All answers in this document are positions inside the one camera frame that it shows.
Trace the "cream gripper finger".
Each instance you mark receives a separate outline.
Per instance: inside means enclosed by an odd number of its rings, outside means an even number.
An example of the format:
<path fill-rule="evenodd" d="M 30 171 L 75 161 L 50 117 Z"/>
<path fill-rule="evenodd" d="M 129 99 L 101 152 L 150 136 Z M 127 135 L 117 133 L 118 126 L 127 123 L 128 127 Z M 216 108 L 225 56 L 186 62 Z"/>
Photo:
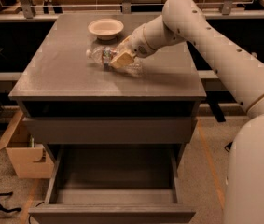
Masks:
<path fill-rule="evenodd" d="M 124 40 L 122 40 L 119 44 L 119 46 L 126 46 L 126 44 L 129 42 L 130 37 L 127 36 Z"/>
<path fill-rule="evenodd" d="M 117 54 L 110 62 L 113 68 L 119 69 L 126 65 L 132 64 L 134 62 L 134 54 L 129 51 L 122 51 Z"/>

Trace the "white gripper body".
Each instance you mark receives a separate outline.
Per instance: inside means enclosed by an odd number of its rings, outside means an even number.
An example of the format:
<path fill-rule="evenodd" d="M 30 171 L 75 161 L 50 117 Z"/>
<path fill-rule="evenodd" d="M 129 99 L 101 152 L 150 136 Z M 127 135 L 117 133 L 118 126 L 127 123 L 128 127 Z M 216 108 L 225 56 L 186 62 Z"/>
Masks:
<path fill-rule="evenodd" d="M 145 26 L 136 28 L 128 37 L 127 48 L 139 58 L 146 58 L 153 55 L 156 51 L 152 49 L 145 39 Z"/>

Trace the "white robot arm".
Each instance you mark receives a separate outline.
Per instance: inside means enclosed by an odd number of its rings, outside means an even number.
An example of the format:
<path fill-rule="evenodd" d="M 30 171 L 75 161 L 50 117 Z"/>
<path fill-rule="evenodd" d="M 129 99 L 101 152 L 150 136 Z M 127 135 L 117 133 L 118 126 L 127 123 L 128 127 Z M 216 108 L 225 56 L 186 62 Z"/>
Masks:
<path fill-rule="evenodd" d="M 220 34 L 193 0 L 167 0 L 161 15 L 118 45 L 114 68 L 187 41 L 209 64 L 250 120 L 229 154 L 224 224 L 264 224 L 264 63 Z"/>

